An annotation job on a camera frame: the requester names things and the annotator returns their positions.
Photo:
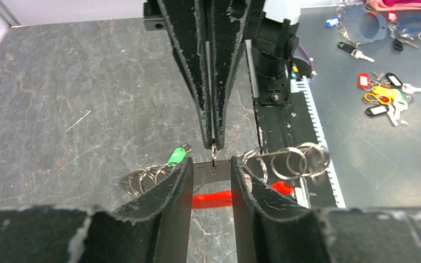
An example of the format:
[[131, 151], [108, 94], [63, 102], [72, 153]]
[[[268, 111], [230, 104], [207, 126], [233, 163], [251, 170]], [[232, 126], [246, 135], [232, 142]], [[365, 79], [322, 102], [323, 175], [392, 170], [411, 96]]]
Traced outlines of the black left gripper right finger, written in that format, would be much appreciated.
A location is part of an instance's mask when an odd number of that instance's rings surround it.
[[308, 209], [231, 160], [238, 262], [421, 262], [421, 207]]

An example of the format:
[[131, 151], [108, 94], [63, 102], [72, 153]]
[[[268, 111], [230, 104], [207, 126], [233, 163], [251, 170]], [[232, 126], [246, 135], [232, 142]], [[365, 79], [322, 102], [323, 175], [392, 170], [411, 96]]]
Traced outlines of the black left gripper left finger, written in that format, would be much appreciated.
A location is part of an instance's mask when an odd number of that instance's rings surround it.
[[185, 262], [191, 158], [115, 211], [97, 205], [0, 208], [0, 262]]

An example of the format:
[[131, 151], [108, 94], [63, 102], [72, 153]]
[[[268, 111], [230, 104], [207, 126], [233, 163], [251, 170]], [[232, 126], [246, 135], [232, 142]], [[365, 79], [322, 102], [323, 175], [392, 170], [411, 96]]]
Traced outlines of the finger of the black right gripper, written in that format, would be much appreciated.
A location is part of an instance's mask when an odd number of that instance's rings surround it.
[[203, 1], [158, 1], [173, 54], [197, 109], [203, 145], [213, 144]]
[[253, 37], [264, 1], [210, 1], [210, 75], [213, 145], [224, 148], [226, 108], [242, 57], [242, 43]]

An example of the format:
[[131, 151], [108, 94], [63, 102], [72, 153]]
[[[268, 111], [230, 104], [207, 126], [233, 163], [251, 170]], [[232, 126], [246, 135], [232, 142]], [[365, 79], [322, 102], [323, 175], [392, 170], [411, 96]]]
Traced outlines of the metal key holder red handle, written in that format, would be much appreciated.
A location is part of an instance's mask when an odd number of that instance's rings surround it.
[[[305, 207], [309, 206], [302, 203], [305, 192], [297, 187], [298, 181], [322, 175], [327, 166], [327, 157], [312, 142], [282, 148], [268, 154], [261, 154], [256, 148], [240, 153], [237, 158], [256, 178]], [[229, 159], [194, 163], [193, 209], [221, 208], [232, 204], [231, 190], [200, 193], [200, 189], [206, 184], [228, 181], [231, 175], [230, 163]], [[118, 184], [122, 190], [136, 198], [167, 178], [174, 167], [168, 167], [168, 163], [165, 162], [139, 168], [122, 177]]]

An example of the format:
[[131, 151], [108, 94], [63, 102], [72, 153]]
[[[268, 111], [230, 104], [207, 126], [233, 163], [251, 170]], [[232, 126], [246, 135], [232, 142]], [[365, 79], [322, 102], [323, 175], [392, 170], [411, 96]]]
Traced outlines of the small green object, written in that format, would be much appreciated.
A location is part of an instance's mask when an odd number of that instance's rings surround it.
[[168, 167], [173, 167], [180, 163], [191, 151], [192, 146], [188, 143], [184, 143], [177, 147], [167, 161]]

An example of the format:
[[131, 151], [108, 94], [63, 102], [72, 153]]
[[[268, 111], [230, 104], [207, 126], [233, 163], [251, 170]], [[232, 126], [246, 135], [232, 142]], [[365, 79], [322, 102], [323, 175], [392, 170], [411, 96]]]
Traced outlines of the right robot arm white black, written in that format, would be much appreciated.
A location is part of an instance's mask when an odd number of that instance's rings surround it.
[[242, 57], [252, 40], [262, 54], [288, 59], [298, 25], [266, 17], [264, 1], [158, 1], [173, 55], [196, 105], [206, 149], [225, 145], [226, 108]]

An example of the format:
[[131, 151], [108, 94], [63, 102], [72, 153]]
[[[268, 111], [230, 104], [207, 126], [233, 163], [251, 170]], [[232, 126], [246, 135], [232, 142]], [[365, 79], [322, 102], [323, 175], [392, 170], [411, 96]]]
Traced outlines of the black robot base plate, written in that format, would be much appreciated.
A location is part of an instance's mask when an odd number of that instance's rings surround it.
[[[247, 40], [246, 58], [261, 152], [273, 153], [305, 142], [327, 147], [310, 89], [314, 75], [310, 66], [311, 59], [295, 56], [293, 62], [298, 68], [296, 78], [291, 78], [285, 72], [275, 81], [280, 90], [288, 94], [287, 103], [276, 104], [269, 95], [270, 82], [258, 75], [260, 56], [261, 53]], [[346, 207], [333, 164], [322, 175], [299, 180], [297, 187], [305, 192], [303, 204], [314, 207]]]

